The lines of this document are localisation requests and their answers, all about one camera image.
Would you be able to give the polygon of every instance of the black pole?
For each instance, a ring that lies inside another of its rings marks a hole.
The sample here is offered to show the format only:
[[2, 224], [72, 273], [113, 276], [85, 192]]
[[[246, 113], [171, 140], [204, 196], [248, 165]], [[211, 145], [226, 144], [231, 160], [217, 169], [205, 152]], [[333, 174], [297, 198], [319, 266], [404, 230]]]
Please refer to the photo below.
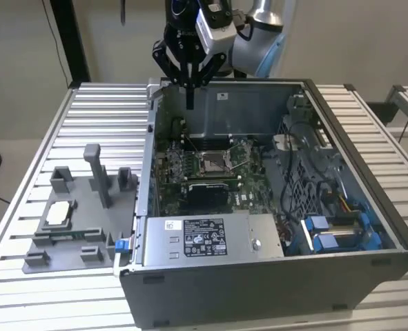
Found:
[[86, 55], [79, 35], [77, 18], [72, 0], [50, 0], [57, 22], [59, 37], [66, 53], [72, 84], [90, 81]]

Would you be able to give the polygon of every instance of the white wall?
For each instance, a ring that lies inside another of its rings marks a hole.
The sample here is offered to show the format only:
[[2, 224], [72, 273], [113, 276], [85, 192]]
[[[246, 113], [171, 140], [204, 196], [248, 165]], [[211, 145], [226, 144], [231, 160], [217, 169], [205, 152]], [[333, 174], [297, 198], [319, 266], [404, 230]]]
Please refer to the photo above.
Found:
[[352, 83], [368, 101], [408, 85], [408, 0], [292, 1], [279, 76]]
[[65, 92], [40, 0], [0, 1], [0, 139], [42, 137]]
[[[372, 101], [408, 83], [408, 0], [292, 1], [281, 77], [350, 82]], [[251, 2], [233, 4], [248, 10]], [[93, 80], [143, 83], [162, 74], [151, 49], [162, 37], [164, 1], [127, 1], [124, 27], [118, 0], [74, 4]], [[40, 0], [0, 1], [0, 139], [42, 137], [64, 84]]]

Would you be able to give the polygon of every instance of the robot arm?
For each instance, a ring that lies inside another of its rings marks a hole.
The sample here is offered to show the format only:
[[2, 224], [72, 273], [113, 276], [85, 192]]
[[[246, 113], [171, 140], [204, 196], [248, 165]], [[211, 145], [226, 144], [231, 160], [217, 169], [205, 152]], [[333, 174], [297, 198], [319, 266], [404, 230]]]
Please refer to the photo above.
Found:
[[256, 0], [245, 17], [233, 11], [228, 0], [165, 0], [164, 39], [155, 43], [152, 54], [171, 82], [185, 88], [187, 109], [193, 109], [194, 89], [208, 84], [224, 64], [246, 74], [267, 76], [276, 46], [283, 41], [282, 36], [276, 39], [282, 22], [275, 3], [279, 1]]
[[[191, 109], [194, 89], [205, 86], [220, 69], [234, 42], [231, 7], [227, 0], [165, 0], [165, 6], [164, 40], [153, 46], [153, 58], [172, 83], [186, 89], [186, 106]], [[167, 55], [167, 48], [179, 67]], [[207, 56], [210, 61], [201, 67]]]

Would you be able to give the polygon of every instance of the power supply label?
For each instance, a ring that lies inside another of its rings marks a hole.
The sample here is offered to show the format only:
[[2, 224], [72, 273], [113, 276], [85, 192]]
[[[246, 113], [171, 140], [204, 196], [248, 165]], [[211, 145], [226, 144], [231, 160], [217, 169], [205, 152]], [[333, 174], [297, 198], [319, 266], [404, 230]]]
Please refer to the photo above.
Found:
[[226, 255], [223, 219], [185, 219], [184, 254], [187, 257]]

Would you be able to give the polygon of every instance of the white label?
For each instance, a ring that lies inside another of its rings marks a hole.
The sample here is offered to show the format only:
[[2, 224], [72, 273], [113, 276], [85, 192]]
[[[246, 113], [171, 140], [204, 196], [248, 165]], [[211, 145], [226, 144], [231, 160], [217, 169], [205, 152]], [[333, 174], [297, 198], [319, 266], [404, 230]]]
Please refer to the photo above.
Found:
[[219, 12], [220, 10], [222, 10], [222, 7], [218, 3], [212, 3], [212, 4], [208, 5], [208, 8], [212, 12]]
[[227, 92], [223, 93], [218, 93], [217, 94], [217, 100], [228, 100], [229, 99], [229, 94]]
[[182, 221], [177, 219], [168, 219], [165, 221], [165, 230], [182, 230]]

